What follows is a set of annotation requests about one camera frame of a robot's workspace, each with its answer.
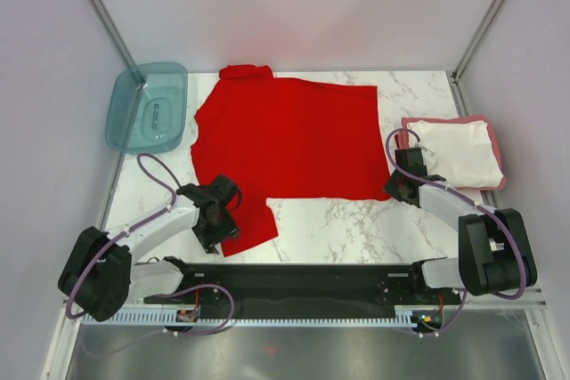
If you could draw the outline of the red t shirt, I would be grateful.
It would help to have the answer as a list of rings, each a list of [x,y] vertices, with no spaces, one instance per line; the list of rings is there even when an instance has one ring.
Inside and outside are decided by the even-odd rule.
[[[374,85],[276,77],[267,66],[228,66],[195,120],[191,161],[199,182],[223,174],[241,191],[232,216],[240,234],[222,244],[226,256],[277,237],[269,198],[389,198]]]

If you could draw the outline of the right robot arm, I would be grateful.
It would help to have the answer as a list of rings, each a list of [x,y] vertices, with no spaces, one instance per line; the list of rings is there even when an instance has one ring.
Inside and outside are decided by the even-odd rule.
[[[440,288],[463,289],[475,296],[518,299],[538,280],[522,215],[515,209],[480,205],[440,175],[429,175],[420,148],[397,149],[384,192],[422,209],[457,232],[458,255],[411,265],[410,297],[428,303]]]

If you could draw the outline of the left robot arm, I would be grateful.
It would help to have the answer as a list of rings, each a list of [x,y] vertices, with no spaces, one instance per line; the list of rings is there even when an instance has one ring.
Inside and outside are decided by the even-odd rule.
[[[58,279],[69,306],[106,321],[125,303],[146,297],[168,295],[177,303],[192,299],[196,283],[185,275],[181,260],[142,259],[182,232],[197,239],[206,253],[216,253],[217,246],[239,234],[229,205],[241,199],[241,192],[234,181],[218,175],[209,185],[187,184],[170,196],[167,203],[114,230],[91,226],[79,234]]]

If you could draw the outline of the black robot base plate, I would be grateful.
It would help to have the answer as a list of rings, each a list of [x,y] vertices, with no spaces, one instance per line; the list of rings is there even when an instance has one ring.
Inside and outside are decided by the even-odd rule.
[[[451,289],[418,289],[407,264],[184,263],[172,295],[146,303],[197,303],[208,314],[381,314],[397,305],[455,305]]]

